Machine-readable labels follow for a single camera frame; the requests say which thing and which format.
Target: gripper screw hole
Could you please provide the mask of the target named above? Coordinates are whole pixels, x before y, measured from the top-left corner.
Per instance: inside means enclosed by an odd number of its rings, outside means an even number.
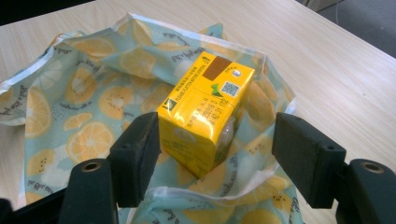
[[[102,164],[99,162],[96,162],[96,161],[90,162],[82,167],[82,171],[83,172],[93,172],[93,171],[99,169],[101,166],[102,166]]]
[[[382,169],[381,167],[372,164],[370,162],[362,162],[361,165],[364,167],[364,169],[366,169],[367,171],[376,173],[376,174],[382,174],[384,173],[384,169]]]

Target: table surface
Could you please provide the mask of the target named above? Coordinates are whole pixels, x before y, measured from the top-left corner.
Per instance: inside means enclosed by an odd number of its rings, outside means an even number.
[[[396,170],[396,60],[293,0],[96,0],[0,27],[0,80],[59,33],[105,29],[126,12],[198,31],[222,22],[230,41],[266,53],[294,89],[295,115],[347,150]],[[0,125],[0,197],[17,207],[24,127]],[[334,223],[300,197],[306,223]]]

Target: barcode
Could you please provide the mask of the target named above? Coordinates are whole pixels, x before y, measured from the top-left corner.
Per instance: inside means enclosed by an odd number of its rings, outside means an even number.
[[[221,91],[235,97],[239,91],[239,87],[231,82],[225,82],[224,86],[221,88]]]

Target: yellow juice box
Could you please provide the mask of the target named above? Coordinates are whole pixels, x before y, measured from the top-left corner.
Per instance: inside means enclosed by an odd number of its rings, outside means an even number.
[[[161,148],[197,177],[228,152],[254,69],[202,52],[158,107]]]

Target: yellow lemon pattern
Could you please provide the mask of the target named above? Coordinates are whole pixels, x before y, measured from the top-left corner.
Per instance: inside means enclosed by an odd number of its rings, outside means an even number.
[[[72,116],[64,121],[64,131],[69,131],[71,129],[76,129],[81,127],[82,124],[87,122],[90,118],[92,118],[92,113],[79,113],[75,116]]]
[[[247,213],[241,220],[241,224],[252,224],[252,223],[280,224],[282,222],[280,218],[276,216],[274,213],[268,210],[258,209]]]
[[[25,197],[26,197],[26,203],[35,203],[38,200],[44,198],[44,196],[41,196],[39,194],[33,193],[33,192],[26,192],[25,193]]]
[[[267,57],[208,37],[225,36],[220,24],[199,35],[127,15],[112,28],[92,35],[59,35],[40,64],[21,70],[16,75],[20,79],[9,82],[15,83],[11,89],[0,85],[0,122],[26,122],[27,202],[66,187],[75,164],[105,158],[131,122],[154,111],[208,50],[256,69],[257,75],[226,162],[196,179],[161,153],[147,200],[129,216],[123,209],[119,220],[152,223],[155,216],[161,223],[288,223],[289,217],[298,216],[290,212],[293,185],[271,155],[270,128],[275,113],[285,111],[294,95]],[[17,108],[4,109],[15,102]],[[3,116],[5,112],[12,115]]]
[[[113,42],[105,37],[80,40],[70,45],[87,53],[94,60],[99,60],[116,52]]]
[[[226,163],[222,163],[212,170],[207,176],[198,180],[189,187],[190,190],[212,195],[213,193],[221,190],[226,176]]]
[[[141,48],[122,53],[120,68],[131,75],[143,78],[155,78],[151,71],[155,65],[155,57]]]
[[[12,95],[14,93],[14,90],[10,88],[8,91],[5,91],[3,93],[0,93],[0,106],[3,107],[7,103],[9,103],[12,99]]]
[[[123,108],[132,98],[132,90],[127,87],[111,87],[99,99],[99,108],[113,119],[122,119]]]
[[[233,213],[233,208],[185,210],[184,215],[193,223],[226,223]]]
[[[283,210],[283,211],[289,212],[291,209],[291,199],[285,193],[274,195],[273,196],[273,204],[274,204],[274,207],[278,210]]]
[[[80,163],[106,157],[114,141],[113,132],[103,122],[93,121],[70,135],[66,151],[74,163]]]
[[[73,104],[87,102],[96,89],[93,74],[84,67],[79,67],[70,77],[66,86],[64,98]]]
[[[254,82],[248,90],[245,109],[251,118],[251,125],[259,131],[264,131],[275,120],[274,106]]]
[[[52,123],[50,104],[44,93],[31,88],[26,108],[25,137],[33,138],[44,134]]]
[[[53,163],[53,158],[55,155],[55,151],[53,149],[43,149],[38,151],[26,165],[26,174],[27,175],[38,175],[44,174],[46,170],[46,166]]]
[[[172,89],[173,86],[171,85],[165,83],[159,84],[150,97],[147,98],[140,106],[142,113],[148,113],[156,109],[165,100],[166,96]]]
[[[149,27],[142,21],[132,21],[132,36],[140,45],[152,45],[151,31]]]

